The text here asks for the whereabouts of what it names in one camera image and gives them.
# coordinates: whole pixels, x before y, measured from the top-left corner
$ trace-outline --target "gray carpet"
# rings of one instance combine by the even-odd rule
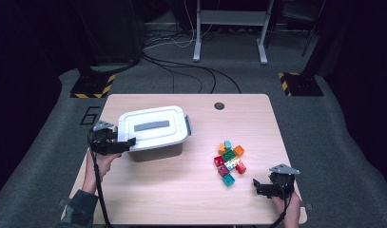
[[[301,227],[387,227],[387,183],[349,136],[339,104],[323,78],[317,81],[323,97],[286,97],[277,76],[280,71],[301,72],[317,39],[300,57],[305,38],[277,32],[262,66],[257,35],[229,35],[203,42],[202,59],[192,62],[193,44],[163,45],[145,50],[149,56],[217,69],[233,79],[242,93],[270,97],[304,203],[312,203]],[[116,66],[101,66],[107,70]],[[209,93],[212,76],[197,68],[176,68],[190,76],[160,69],[142,60],[117,74],[113,93]],[[99,116],[106,99],[69,97],[78,71],[64,73],[62,94],[26,157],[0,193],[0,227],[51,227],[66,199],[87,148],[87,130],[80,125],[89,113]],[[225,76],[216,74],[214,93],[238,93]]]

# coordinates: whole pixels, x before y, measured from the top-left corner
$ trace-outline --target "container lid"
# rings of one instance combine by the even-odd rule
[[[189,134],[184,112],[178,106],[127,112],[119,118],[118,128],[118,142],[136,138],[128,152],[182,143]]]

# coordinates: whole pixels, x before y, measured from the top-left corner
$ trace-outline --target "colorful block pile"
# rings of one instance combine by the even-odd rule
[[[238,145],[232,149],[230,141],[220,143],[219,155],[214,158],[214,163],[218,168],[218,173],[223,178],[223,182],[226,186],[230,186],[235,182],[235,179],[231,175],[231,171],[236,169],[239,174],[243,174],[246,171],[246,167],[241,162],[240,156],[244,153],[244,149]]]

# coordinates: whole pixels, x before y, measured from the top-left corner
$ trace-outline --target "human arm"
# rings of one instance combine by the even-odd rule
[[[110,165],[113,160],[120,157],[120,154],[112,155],[96,155],[96,161],[99,166],[99,175],[101,181],[104,175],[110,170]],[[96,178],[94,170],[94,162],[89,150],[87,151],[86,174],[84,178],[83,187],[78,190],[66,207],[66,214],[57,228],[73,227],[84,228],[92,227],[93,213],[98,201],[95,196]]]
[[[284,211],[284,200],[280,197],[272,197],[276,210],[279,214]],[[291,194],[291,199],[287,199],[290,202],[287,211],[285,212],[285,218],[283,220],[284,228],[299,228],[300,224],[300,197],[296,192]]]

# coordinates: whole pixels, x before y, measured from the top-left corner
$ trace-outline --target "white plastic container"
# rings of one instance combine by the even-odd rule
[[[136,144],[127,152],[135,162],[180,155],[190,134],[188,117],[178,106],[127,112],[119,118],[118,142],[136,138]]]

